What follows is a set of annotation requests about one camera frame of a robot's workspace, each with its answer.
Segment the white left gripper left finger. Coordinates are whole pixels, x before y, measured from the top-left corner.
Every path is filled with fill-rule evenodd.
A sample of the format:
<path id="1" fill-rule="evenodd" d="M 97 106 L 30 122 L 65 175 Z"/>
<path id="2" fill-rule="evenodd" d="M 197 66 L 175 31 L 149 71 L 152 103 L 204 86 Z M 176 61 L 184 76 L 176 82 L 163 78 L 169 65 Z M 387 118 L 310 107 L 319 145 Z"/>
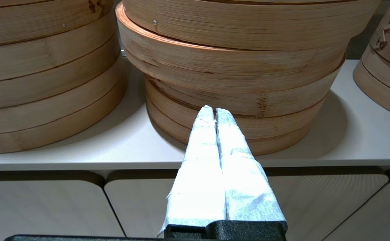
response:
<path id="1" fill-rule="evenodd" d="M 216 124 L 210 106 L 201 108 L 193 122 L 184 159 L 166 199 L 160 237 L 165 236 L 168 225 L 205 227 L 226 218 Z"/>

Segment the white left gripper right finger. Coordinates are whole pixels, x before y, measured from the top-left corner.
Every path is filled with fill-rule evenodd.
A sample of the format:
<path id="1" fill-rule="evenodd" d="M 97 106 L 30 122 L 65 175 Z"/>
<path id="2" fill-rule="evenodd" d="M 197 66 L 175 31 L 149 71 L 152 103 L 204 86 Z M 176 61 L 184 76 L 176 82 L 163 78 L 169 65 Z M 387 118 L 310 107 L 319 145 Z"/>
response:
<path id="1" fill-rule="evenodd" d="M 227 219 L 286 223 L 266 173 L 232 114 L 218 108 L 215 119 Z"/>

